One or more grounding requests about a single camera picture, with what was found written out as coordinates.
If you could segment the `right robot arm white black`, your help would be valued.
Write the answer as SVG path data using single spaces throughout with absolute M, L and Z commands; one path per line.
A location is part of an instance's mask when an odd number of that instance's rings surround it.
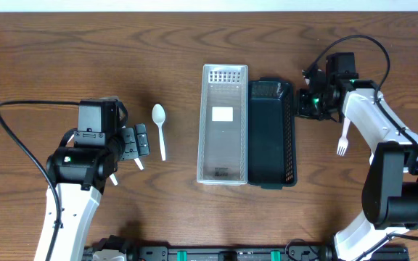
M 389 108 L 373 80 L 355 72 L 303 72 L 300 117 L 354 124 L 371 150 L 362 211 L 333 237 L 338 260 L 368 260 L 394 238 L 418 241 L 418 135 Z

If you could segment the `white plastic spoon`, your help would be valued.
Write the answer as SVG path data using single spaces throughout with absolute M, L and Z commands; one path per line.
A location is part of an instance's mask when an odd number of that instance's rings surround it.
M 163 123 L 165 122 L 165 110 L 161 104 L 155 104 L 152 108 L 152 120 L 158 128 L 160 153 L 162 161 L 166 161 L 165 141 L 163 135 Z

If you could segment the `clear plastic basket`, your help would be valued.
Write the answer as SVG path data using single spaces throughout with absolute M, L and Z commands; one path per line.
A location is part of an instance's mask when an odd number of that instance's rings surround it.
M 248 66 L 205 64 L 202 69 L 197 182 L 247 183 Z M 212 107 L 232 107 L 232 122 L 213 122 Z

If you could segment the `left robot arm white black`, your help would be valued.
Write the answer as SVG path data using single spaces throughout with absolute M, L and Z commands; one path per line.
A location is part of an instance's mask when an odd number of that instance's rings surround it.
M 120 161 L 149 154 L 144 124 L 112 129 L 108 144 L 95 144 L 104 132 L 69 130 L 46 168 L 53 187 L 46 192 L 46 212 L 36 260 L 82 260 L 91 221 L 101 202 L 106 180 L 113 183 Z

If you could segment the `black plastic basket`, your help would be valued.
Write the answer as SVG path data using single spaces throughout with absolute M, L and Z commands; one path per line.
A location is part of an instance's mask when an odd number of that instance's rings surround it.
M 297 183 L 293 86 L 260 78 L 248 86 L 248 183 L 282 189 Z

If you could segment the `white utensil under left arm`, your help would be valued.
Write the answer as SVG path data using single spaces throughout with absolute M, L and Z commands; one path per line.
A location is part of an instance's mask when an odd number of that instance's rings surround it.
M 117 185 L 118 185 L 118 180 L 117 180 L 117 178 L 115 177 L 115 175 L 114 175 L 114 174 L 111 174 L 111 175 L 110 175 L 110 180 L 112 181 L 112 184 L 113 184 L 114 186 L 117 186 Z

